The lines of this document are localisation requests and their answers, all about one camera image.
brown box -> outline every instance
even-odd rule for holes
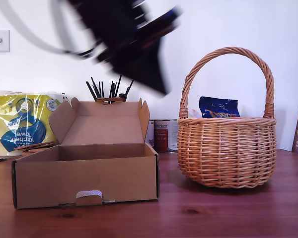
[[[50,116],[59,145],[13,161],[17,209],[159,198],[158,154],[144,143],[147,103],[63,102]]]

can label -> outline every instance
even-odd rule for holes
[[[176,152],[178,124],[176,120],[154,121],[154,148],[157,152]]]

woven basket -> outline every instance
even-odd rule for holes
[[[191,83],[210,60],[225,54],[250,58],[266,78],[263,118],[188,118]],[[178,163],[182,173],[203,185],[253,188],[267,182],[276,163],[274,78],[268,65],[252,51],[227,47],[203,57],[185,79],[178,119]]]

plastic packaging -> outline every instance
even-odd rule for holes
[[[0,156],[19,155],[14,148],[56,141],[50,114],[66,100],[61,94],[0,92]]]
[[[203,118],[239,117],[237,100],[201,97],[199,107]]]

table surface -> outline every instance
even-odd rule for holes
[[[220,189],[182,175],[160,155],[160,199],[104,206],[15,210],[11,160],[0,162],[0,238],[298,238],[298,154],[279,150],[272,178]]]

